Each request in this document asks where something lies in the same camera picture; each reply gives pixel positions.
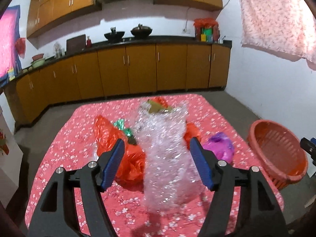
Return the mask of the purple plastic bag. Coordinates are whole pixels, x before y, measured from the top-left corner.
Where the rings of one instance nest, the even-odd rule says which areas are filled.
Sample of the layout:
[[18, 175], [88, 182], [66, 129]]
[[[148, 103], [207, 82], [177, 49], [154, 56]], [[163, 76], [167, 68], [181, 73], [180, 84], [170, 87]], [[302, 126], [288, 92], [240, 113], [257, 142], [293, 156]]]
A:
[[223, 132], [218, 132], [202, 144], [205, 150], [212, 151], [218, 160], [231, 164], [235, 153], [232, 140]]

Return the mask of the clear bubble wrap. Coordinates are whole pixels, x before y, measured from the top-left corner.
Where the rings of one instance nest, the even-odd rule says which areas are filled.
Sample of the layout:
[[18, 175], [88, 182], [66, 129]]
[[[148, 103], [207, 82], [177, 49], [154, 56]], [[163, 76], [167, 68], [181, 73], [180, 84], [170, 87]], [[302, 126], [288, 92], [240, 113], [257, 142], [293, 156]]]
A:
[[146, 155], [144, 203], [152, 213], [176, 210], [204, 190], [183, 138], [187, 108], [181, 104], [170, 112], [153, 114], [141, 105], [132, 121], [132, 131]]

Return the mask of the green plastic bag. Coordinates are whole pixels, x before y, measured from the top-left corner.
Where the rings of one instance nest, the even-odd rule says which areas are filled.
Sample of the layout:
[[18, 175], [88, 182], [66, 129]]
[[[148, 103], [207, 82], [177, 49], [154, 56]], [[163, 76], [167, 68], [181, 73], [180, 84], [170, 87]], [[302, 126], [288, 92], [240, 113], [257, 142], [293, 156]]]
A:
[[117, 119], [113, 125], [122, 131], [127, 137], [131, 137], [133, 135], [131, 129], [125, 126], [125, 119]]

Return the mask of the yellow-green plastic bag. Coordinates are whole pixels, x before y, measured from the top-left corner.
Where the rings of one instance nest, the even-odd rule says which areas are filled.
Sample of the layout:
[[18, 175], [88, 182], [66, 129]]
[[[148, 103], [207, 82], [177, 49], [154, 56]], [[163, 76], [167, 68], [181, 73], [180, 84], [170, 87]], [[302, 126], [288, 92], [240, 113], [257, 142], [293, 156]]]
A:
[[144, 102], [141, 107], [148, 113], [167, 113], [173, 110], [173, 107], [161, 96], [151, 97]]

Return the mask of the lower wooden kitchen cabinets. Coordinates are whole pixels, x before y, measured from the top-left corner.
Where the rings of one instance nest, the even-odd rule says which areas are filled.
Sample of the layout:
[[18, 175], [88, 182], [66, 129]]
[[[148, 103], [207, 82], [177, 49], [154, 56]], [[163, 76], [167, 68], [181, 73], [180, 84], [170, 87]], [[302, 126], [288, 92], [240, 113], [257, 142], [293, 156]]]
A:
[[232, 42], [180, 36], [102, 42], [31, 67], [3, 87], [15, 130], [56, 104], [158, 91], [224, 89]]

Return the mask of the white cabinet with flowers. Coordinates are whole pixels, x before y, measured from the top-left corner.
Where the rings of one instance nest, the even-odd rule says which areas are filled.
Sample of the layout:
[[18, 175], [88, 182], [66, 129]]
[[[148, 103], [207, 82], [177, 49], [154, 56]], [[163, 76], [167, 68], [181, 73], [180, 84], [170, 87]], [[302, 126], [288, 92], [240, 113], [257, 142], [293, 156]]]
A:
[[23, 152], [12, 135], [1, 110], [1, 204], [7, 207], [19, 187]]

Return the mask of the red floral tablecloth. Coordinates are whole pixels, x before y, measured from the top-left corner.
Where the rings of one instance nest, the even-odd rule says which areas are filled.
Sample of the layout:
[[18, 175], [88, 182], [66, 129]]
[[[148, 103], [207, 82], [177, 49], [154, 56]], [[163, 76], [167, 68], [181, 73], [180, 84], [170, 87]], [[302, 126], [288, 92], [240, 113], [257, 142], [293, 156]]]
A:
[[196, 94], [76, 109], [35, 175], [29, 236], [288, 236], [251, 148]]

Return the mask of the small orange plastic bag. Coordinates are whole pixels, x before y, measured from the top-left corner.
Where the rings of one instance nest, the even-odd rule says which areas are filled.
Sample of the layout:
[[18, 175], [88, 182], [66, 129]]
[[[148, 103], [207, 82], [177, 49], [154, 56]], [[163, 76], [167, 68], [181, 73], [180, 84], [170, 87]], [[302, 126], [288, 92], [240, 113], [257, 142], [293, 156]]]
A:
[[190, 149], [190, 140], [192, 138], [196, 137], [198, 141], [201, 141], [201, 134], [198, 127], [193, 122], [186, 122], [186, 132], [183, 136], [186, 147], [189, 150]]

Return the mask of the pink floral hanging cloth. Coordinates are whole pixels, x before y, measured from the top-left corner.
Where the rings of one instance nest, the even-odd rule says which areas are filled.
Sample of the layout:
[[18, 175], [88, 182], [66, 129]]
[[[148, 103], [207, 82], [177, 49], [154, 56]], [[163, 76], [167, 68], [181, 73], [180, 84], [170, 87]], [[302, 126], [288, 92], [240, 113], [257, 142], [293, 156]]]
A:
[[304, 0], [239, 0], [242, 45], [315, 69], [315, 17]]

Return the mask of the red bag covered containers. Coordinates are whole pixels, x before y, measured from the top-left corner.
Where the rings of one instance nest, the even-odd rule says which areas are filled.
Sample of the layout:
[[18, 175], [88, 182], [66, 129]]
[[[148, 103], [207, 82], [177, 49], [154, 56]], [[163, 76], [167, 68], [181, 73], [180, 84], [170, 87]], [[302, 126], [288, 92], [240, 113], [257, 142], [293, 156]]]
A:
[[220, 31], [213, 18], [198, 18], [193, 22], [195, 39], [202, 42], [218, 43]]

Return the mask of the stacked bowls on counter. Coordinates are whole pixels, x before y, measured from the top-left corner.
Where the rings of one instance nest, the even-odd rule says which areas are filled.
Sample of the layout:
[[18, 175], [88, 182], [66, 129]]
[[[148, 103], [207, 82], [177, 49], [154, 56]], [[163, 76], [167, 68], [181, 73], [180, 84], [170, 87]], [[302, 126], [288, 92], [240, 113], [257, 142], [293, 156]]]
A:
[[31, 66], [33, 68], [37, 68], [39, 66], [42, 66], [45, 63], [45, 57], [44, 54], [37, 54], [35, 56], [32, 57], [32, 62], [31, 62]]

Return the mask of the dark cutting board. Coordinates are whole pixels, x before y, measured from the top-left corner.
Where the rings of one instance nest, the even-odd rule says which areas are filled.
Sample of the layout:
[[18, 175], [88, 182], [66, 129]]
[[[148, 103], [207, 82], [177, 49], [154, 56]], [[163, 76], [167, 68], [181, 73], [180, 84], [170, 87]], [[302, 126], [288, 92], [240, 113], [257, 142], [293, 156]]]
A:
[[66, 40], [66, 54], [71, 55], [86, 48], [86, 35], [79, 35]]

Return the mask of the red bottle on counter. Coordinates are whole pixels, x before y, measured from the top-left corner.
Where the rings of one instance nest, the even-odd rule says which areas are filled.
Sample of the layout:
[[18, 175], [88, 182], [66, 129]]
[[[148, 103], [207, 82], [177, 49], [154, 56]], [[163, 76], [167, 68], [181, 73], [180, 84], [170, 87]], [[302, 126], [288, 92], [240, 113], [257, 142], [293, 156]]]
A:
[[92, 46], [92, 40], [90, 39], [90, 37], [88, 36], [87, 37], [87, 40], [86, 40], [86, 48], [90, 48]]

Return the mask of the pink blue window curtain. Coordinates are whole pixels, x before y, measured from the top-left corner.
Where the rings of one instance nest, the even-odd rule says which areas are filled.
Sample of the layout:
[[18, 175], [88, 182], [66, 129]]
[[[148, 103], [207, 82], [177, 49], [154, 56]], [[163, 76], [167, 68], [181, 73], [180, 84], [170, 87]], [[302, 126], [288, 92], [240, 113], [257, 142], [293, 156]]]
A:
[[1, 87], [8, 84], [21, 71], [16, 50], [19, 32], [20, 6], [8, 7], [1, 17]]

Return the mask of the black wok with lid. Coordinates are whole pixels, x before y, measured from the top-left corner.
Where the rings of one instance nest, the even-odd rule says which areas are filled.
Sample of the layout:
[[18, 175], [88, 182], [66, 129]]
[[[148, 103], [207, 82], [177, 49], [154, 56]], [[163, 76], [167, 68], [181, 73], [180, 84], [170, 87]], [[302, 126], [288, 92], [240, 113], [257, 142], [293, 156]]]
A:
[[146, 39], [151, 35], [152, 31], [150, 27], [139, 24], [131, 30], [131, 34], [137, 39]]

